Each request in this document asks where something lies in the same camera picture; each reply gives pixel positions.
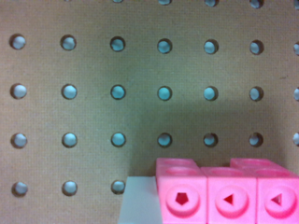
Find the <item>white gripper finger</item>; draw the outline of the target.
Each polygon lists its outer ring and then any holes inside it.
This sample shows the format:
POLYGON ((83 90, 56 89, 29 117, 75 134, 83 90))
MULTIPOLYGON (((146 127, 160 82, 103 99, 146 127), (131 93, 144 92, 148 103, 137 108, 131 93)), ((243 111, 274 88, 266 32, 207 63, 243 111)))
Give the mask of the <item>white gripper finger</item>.
POLYGON ((163 224, 154 176, 129 176, 118 224, 163 224))

